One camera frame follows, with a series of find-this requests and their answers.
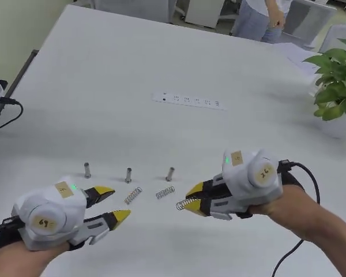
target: person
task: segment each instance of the person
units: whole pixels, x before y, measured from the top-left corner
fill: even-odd
[[[265,205],[250,207],[252,214],[270,217],[297,236],[316,244],[346,277],[346,223],[327,211],[296,185],[284,186],[283,195]],[[23,242],[0,248],[0,277],[38,277],[68,244],[30,252]]]
[[[277,43],[292,0],[242,0],[230,35]]]

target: hand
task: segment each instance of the hand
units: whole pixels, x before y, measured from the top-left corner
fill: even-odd
[[[321,207],[303,189],[295,185],[283,186],[283,195],[265,205],[252,206],[252,214],[268,215],[274,222],[294,232],[301,239],[311,241],[317,229]]]
[[[268,9],[269,13],[269,26],[276,28],[283,28],[285,24],[284,13],[281,12],[278,6]]]
[[[22,241],[0,248],[0,277],[38,277],[61,253],[68,251],[66,242],[44,251],[29,251]]]

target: wall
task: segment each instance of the wall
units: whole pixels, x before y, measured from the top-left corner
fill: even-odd
[[[72,0],[0,0],[0,78],[13,81]]]

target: jeans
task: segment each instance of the jeans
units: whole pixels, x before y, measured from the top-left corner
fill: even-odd
[[[257,12],[242,0],[239,15],[231,31],[233,36],[259,42],[277,43],[282,28],[270,27],[269,17]]]

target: metal spring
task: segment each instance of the metal spring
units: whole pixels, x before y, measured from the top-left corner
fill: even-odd
[[[177,204],[175,204],[175,207],[177,208],[178,211],[181,211],[185,208],[185,206],[187,204],[190,204],[195,200],[197,200],[197,198],[195,198],[195,197],[184,199],[184,200],[178,202]]]
[[[129,205],[133,199],[135,199],[140,193],[142,192],[142,189],[138,186],[135,188],[125,199],[125,203]]]
[[[165,195],[168,195],[170,193],[174,193],[174,187],[170,186],[169,188],[162,189],[160,192],[156,193],[156,198],[160,199],[164,197]]]

